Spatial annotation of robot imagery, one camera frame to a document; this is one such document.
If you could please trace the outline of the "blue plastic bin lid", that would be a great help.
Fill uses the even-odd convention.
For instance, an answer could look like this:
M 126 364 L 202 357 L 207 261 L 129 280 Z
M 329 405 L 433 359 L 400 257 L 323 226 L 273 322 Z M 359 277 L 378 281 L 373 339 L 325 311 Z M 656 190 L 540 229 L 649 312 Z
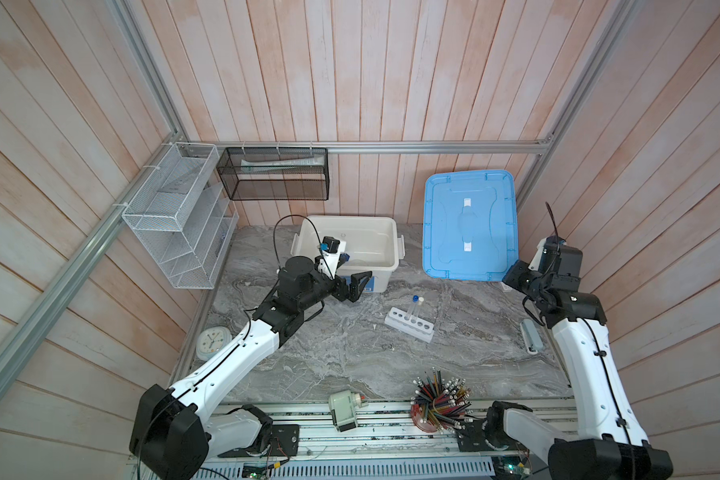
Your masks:
M 510 172 L 461 171 L 428 178 L 422 237 L 427 275 L 499 282 L 517 260 L 517 206 Z

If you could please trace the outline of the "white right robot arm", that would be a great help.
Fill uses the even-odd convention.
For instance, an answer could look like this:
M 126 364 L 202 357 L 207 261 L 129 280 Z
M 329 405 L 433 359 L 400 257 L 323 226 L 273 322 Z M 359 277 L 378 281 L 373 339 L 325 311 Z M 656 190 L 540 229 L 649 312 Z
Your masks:
M 533 303 L 562 355 L 577 435 L 564 434 L 524 405 L 496 401 L 482 426 L 486 443 L 496 450 L 526 447 L 553 479 L 668 479 L 672 460 L 651 446 L 631 408 L 602 304 L 579 289 L 582 259 L 581 250 L 550 236 L 539 242 L 531 262 L 517 261 L 503 279 Z

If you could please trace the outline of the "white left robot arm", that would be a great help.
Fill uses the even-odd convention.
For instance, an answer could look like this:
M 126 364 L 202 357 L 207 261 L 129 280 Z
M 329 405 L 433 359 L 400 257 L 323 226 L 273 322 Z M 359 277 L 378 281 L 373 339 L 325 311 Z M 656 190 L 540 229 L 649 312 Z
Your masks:
M 272 420 L 245 404 L 219 415 L 227 394 L 261 361 L 276 352 L 328 297 L 357 301 L 372 272 L 331 277 L 316 260 L 294 256 L 229 344 L 168 388 L 150 387 L 140 398 L 129 443 L 140 465 L 160 479 L 190 479 L 210 457 L 238 450 L 251 456 L 270 451 Z

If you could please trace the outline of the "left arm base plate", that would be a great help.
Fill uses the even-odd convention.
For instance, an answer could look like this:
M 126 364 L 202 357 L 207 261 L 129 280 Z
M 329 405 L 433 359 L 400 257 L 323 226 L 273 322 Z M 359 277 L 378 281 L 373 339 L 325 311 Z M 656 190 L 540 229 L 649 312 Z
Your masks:
M 267 455 L 290 458 L 298 454 L 299 440 L 298 424 L 275 424 L 265 427 L 252 446 L 228 450 L 219 458 L 264 458 Z

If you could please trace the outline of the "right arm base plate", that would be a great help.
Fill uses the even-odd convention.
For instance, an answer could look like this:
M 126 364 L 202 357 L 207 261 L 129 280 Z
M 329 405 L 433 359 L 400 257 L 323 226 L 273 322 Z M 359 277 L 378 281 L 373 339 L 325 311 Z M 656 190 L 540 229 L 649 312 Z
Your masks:
M 489 420 L 473 420 L 455 431 L 460 452 L 520 450 L 520 443 Z

